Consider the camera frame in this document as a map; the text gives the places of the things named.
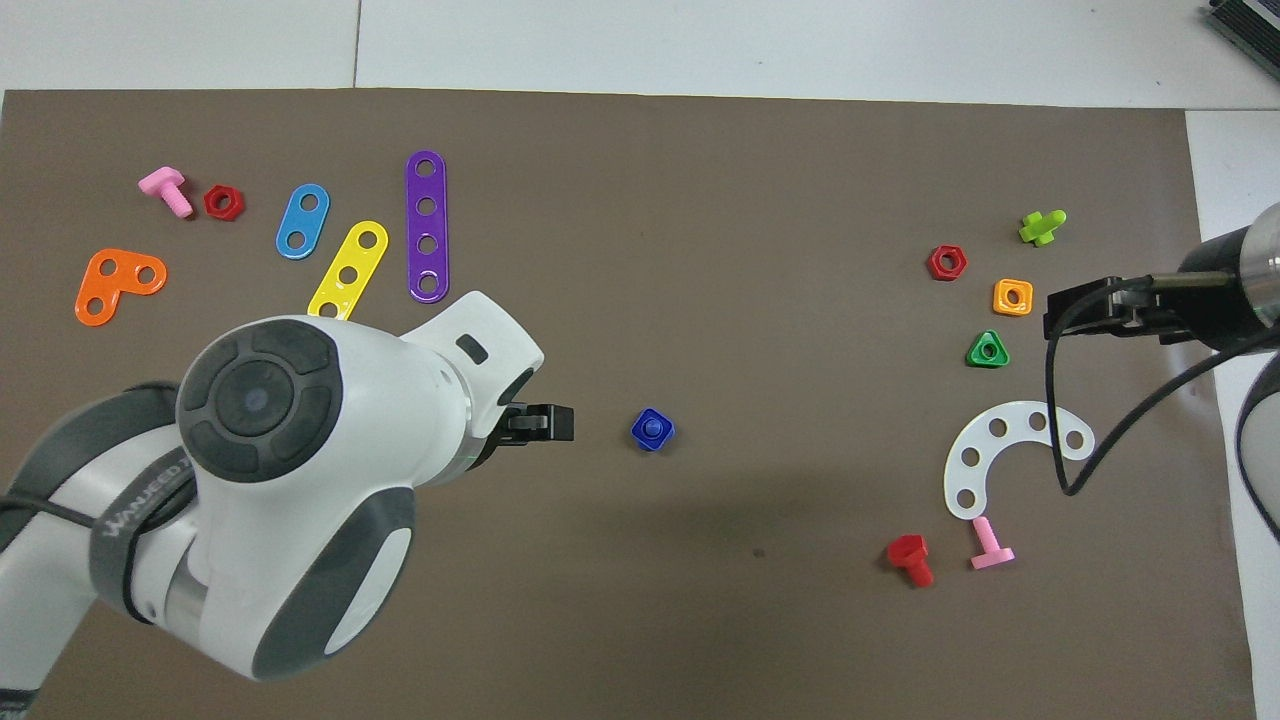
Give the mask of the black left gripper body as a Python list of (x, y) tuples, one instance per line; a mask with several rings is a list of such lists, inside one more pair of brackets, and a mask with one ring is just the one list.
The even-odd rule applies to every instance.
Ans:
[(518, 410), (512, 410), (515, 405), (518, 405), (518, 402), (516, 402), (515, 398), (518, 395), (518, 392), (527, 384), (527, 382), (529, 382), (529, 370), (525, 370), (499, 396), (500, 415), (498, 416), (495, 425), (488, 433), (483, 447), (477, 452), (477, 456), (470, 464), (468, 466), (470, 471), (480, 468), (495, 452), (495, 450), (499, 446), (506, 443), (506, 438), (509, 434), (509, 418), (512, 416), (513, 413), (518, 414)]

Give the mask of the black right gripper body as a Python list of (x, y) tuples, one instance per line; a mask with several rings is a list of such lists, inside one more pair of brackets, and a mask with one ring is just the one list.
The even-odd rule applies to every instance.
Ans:
[[(1139, 336), (1156, 336), (1164, 345), (1196, 340), (1213, 350), (1225, 350), (1253, 336), (1253, 307), (1239, 279), (1242, 250), (1248, 225), (1221, 234), (1193, 249), (1175, 272), (1153, 273), (1153, 300), (1139, 310)], [(1175, 281), (1188, 273), (1219, 272), (1231, 277), (1224, 284), (1190, 286)]]

